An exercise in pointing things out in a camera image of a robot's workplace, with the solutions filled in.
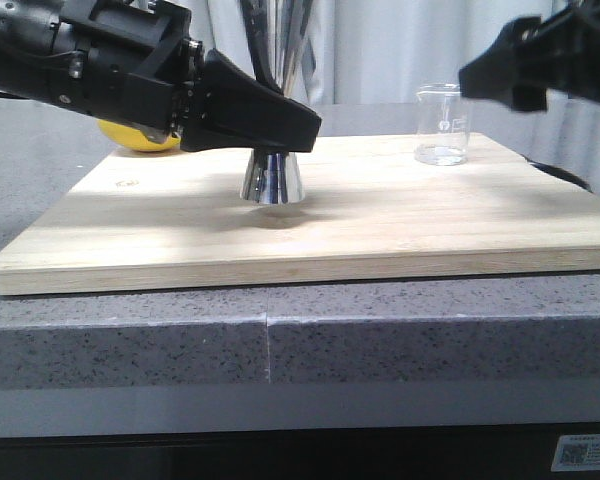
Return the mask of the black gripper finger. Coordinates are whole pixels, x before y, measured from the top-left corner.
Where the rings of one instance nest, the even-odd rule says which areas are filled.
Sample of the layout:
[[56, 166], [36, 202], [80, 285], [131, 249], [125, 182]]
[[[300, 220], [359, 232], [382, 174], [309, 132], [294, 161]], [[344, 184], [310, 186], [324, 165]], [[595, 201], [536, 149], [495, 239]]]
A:
[[320, 126], [316, 112], [261, 85], [212, 49], [201, 73], [187, 83], [180, 148], [310, 152]]
[[261, 85], [283, 94], [271, 71], [266, 2], [240, 0], [239, 5], [255, 78]]

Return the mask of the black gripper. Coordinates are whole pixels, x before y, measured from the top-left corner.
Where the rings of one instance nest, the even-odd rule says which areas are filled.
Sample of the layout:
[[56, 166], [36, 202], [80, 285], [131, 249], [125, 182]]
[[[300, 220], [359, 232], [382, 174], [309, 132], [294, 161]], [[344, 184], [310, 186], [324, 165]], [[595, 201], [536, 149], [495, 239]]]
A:
[[464, 99], [520, 113], [547, 110], [547, 89], [600, 104], [600, 1], [570, 1], [546, 20], [506, 23], [458, 73]]
[[36, 100], [136, 128], [179, 124], [203, 61], [191, 13], [170, 1], [0, 1], [0, 98]]

